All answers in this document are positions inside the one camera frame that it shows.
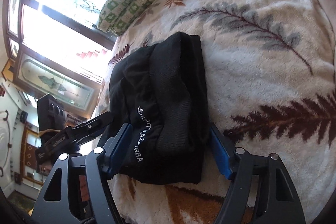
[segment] black garment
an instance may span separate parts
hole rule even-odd
[[[120,173],[143,183],[198,183],[209,135],[207,89],[199,36],[178,32],[120,61],[110,80],[112,124],[133,126]]]

